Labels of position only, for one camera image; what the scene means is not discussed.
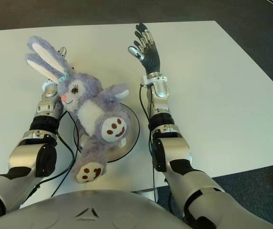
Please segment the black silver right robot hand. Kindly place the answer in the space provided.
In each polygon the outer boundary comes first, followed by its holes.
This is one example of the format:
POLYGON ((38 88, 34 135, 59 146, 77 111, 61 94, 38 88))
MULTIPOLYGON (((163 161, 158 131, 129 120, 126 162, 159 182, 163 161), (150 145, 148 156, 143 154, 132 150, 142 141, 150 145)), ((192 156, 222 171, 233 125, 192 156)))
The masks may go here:
POLYGON ((135 28, 134 34, 140 42, 134 41, 128 52, 140 61, 147 75, 160 72, 160 57, 151 32, 143 23, 136 24, 135 28))

